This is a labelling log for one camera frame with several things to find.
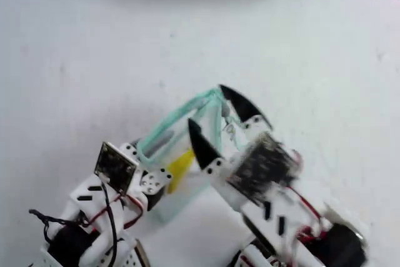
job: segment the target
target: black claw tip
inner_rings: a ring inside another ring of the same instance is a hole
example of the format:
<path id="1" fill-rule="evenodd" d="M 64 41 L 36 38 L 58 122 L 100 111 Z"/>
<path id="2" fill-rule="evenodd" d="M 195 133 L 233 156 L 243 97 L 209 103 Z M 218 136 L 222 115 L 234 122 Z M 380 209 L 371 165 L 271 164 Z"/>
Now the black claw tip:
<path id="1" fill-rule="evenodd" d="M 221 155 L 210 144 L 210 142 L 201 134 L 201 127 L 195 121 L 189 118 L 189 137 L 192 143 L 194 155 L 199 163 L 200 169 L 204 170 L 215 159 L 221 158 Z"/>
<path id="2" fill-rule="evenodd" d="M 219 88 L 221 89 L 224 97 L 231 101 L 237 115 L 242 122 L 246 122 L 255 115 L 261 115 L 272 130 L 273 127 L 271 123 L 268 121 L 265 115 L 255 105 L 253 105 L 253 103 L 250 102 L 250 100 L 248 100 L 239 92 L 224 86 L 223 84 L 220 84 Z"/>

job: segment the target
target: cable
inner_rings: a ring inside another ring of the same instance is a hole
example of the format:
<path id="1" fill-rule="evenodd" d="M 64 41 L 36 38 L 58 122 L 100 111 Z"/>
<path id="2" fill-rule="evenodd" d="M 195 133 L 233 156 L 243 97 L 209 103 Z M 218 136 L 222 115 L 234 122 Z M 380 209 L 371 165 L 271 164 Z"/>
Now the cable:
<path id="1" fill-rule="evenodd" d="M 71 220 L 65 220 L 65 219 L 54 218 L 51 216 L 46 216 L 46 215 L 43 215 L 42 213 L 40 213 L 36 209 L 30 209 L 29 214 L 35 215 L 36 217 L 38 217 L 40 219 L 40 221 L 43 222 L 43 224 L 44 224 L 44 228 L 43 228 L 44 239 L 49 244 L 52 242 L 48 236 L 50 222 L 59 223 L 61 225 L 82 226 L 84 228 L 89 226 L 89 224 L 85 223 L 84 221 L 77 222 L 77 221 L 71 221 Z"/>
<path id="2" fill-rule="evenodd" d="M 308 200 L 304 197 L 302 197 L 300 195 L 300 193 L 298 193 L 295 189 L 293 189 L 292 187 L 288 187 L 290 190 L 292 190 L 293 192 L 295 192 L 301 199 L 301 202 L 304 203 L 304 205 L 306 205 L 310 211 L 316 216 L 316 218 L 318 219 L 318 221 L 321 223 L 321 215 L 318 213 L 318 211 L 311 205 L 311 203 L 308 202 Z"/>
<path id="3" fill-rule="evenodd" d="M 139 209 L 141 210 L 141 212 L 139 213 L 139 215 L 138 215 L 136 218 L 134 218 L 133 220 L 131 220 L 131 221 L 127 222 L 127 223 L 125 223 L 125 224 L 124 224 L 124 229 L 128 229 L 128 228 L 130 228 L 132 225 L 134 225 L 134 224 L 139 220 L 139 218 L 143 215 L 143 212 L 144 212 L 143 205 L 142 205 L 136 198 L 133 198 L 133 197 L 130 196 L 130 195 L 126 195 L 126 196 L 127 196 L 127 197 L 129 198 L 129 200 L 132 201 L 137 207 L 139 207 Z"/>
<path id="4" fill-rule="evenodd" d="M 121 199 L 121 195 L 120 194 L 111 203 L 113 203 L 113 202 L 115 202 L 115 201 L 117 201 L 119 199 Z M 95 222 L 96 219 L 98 219 L 101 215 L 104 214 L 105 211 L 107 211 L 107 206 L 105 208 L 103 208 L 100 212 L 98 212 L 96 215 L 94 215 L 92 219 L 90 219 L 90 221 L 87 223 L 88 226 L 92 225 Z"/>
<path id="5" fill-rule="evenodd" d="M 101 187 L 104 191 L 104 195 L 106 197 L 106 210 L 107 210 L 107 214 L 108 217 L 110 218 L 110 223 L 111 223 L 111 230 L 112 230 L 112 256 L 111 256 L 111 260 L 110 263 L 108 264 L 108 267 L 113 267 L 114 263 L 115 263 L 115 259 L 117 258 L 117 231 L 115 229 L 115 222 L 114 222 L 114 215 L 113 215 L 113 211 L 110 207 L 110 200 L 108 199 L 108 192 L 107 192 L 107 188 L 106 185 L 102 182 L 101 183 Z"/>

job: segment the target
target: robotic arm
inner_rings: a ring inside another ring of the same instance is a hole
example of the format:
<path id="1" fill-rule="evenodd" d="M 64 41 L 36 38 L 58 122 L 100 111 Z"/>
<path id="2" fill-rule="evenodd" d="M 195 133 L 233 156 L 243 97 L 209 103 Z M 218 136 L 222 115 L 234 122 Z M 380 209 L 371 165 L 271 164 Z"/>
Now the robotic arm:
<path id="1" fill-rule="evenodd" d="M 195 121 L 188 125 L 202 173 L 254 234 L 230 266 L 360 267 L 367 244 L 359 222 L 299 179 L 301 156 L 273 138 L 255 105 L 220 88 L 227 101 L 222 141 L 240 151 L 226 151 L 225 158 Z M 103 143 L 94 174 L 69 195 L 59 218 L 30 210 L 44 223 L 46 240 L 33 266 L 150 266 L 140 242 L 126 230 L 159 202 L 172 178 L 164 168 L 147 170 L 133 143 L 119 148 Z"/>

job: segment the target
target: teal object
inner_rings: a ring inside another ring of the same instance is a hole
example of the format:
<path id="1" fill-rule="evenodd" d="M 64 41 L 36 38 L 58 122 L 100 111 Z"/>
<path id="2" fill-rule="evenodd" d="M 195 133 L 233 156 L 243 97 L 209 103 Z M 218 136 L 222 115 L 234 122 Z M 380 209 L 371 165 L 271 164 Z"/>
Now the teal object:
<path id="1" fill-rule="evenodd" d="M 203 135 L 221 151 L 223 105 L 227 104 L 222 91 L 214 88 L 198 94 L 171 112 L 148 136 L 137 143 L 136 150 L 141 163 L 151 171 L 167 168 L 177 157 L 191 149 L 188 118 L 193 118 L 200 124 Z M 153 210 L 161 221 L 167 222 L 173 218 L 209 184 L 200 172 L 190 174 L 183 180 L 186 182 L 181 183 L 176 192 L 164 197 Z"/>
<path id="2" fill-rule="evenodd" d="M 185 117 L 191 111 L 196 111 L 194 116 L 192 117 L 195 121 L 200 122 L 201 117 L 206 114 L 206 111 L 213 106 L 217 106 L 217 112 L 214 118 L 214 134 L 209 138 L 212 145 L 221 150 L 221 111 L 222 111 L 222 102 L 225 102 L 224 96 L 220 89 L 211 89 L 205 93 L 198 94 L 196 97 L 189 100 L 187 103 L 183 104 L 177 110 L 171 112 L 155 129 L 152 131 L 149 136 L 140 139 L 137 144 L 137 153 L 139 155 L 140 160 L 148 166 L 152 166 L 161 162 L 161 158 L 165 155 L 173 146 L 174 143 L 187 132 L 187 128 L 185 132 L 181 132 L 175 137 L 172 138 L 172 141 L 167 143 L 167 147 L 163 149 L 161 153 L 157 153 L 151 158 L 148 158 L 145 155 L 146 149 L 150 148 L 160 136 L 163 135 L 174 123 L 176 123 L 181 118 Z"/>

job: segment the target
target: red wire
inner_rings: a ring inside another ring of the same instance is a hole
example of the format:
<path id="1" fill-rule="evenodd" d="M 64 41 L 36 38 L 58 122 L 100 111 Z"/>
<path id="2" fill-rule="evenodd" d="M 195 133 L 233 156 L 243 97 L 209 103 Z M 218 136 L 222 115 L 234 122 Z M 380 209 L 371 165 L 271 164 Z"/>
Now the red wire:
<path id="1" fill-rule="evenodd" d="M 318 211 L 311 205 L 311 203 L 308 202 L 308 200 L 304 197 L 302 197 L 295 189 L 293 189 L 292 187 L 288 187 L 289 189 L 291 189 L 293 192 L 295 192 L 301 199 L 302 203 L 304 203 L 309 209 L 310 211 L 312 211 L 312 213 L 316 216 L 316 218 L 318 218 L 318 221 L 321 222 L 321 215 L 318 213 Z"/>
<path id="2" fill-rule="evenodd" d="M 124 224 L 124 229 L 127 229 L 127 228 L 130 228 L 132 225 L 134 225 L 138 220 L 139 220 L 139 218 L 143 215 L 143 206 L 142 206 L 142 204 L 136 199 L 136 198 L 133 198 L 132 196 L 130 196 L 130 195 L 126 195 L 128 198 L 129 198 L 129 200 L 130 201 L 132 201 L 137 207 L 139 207 L 139 209 L 141 210 L 140 211 L 140 213 L 139 213 L 139 215 L 136 217 L 136 218 L 134 218 L 134 219 L 132 219 L 132 220 L 130 220 L 130 221 L 128 221 L 127 223 L 125 223 Z"/>
<path id="3" fill-rule="evenodd" d="M 118 195 L 111 203 L 119 200 L 121 198 L 121 195 Z M 92 223 L 95 222 L 96 219 L 98 219 L 105 211 L 107 211 L 107 207 L 103 208 L 100 212 L 98 212 L 92 219 L 90 219 L 89 223 L 87 225 L 92 225 Z"/>

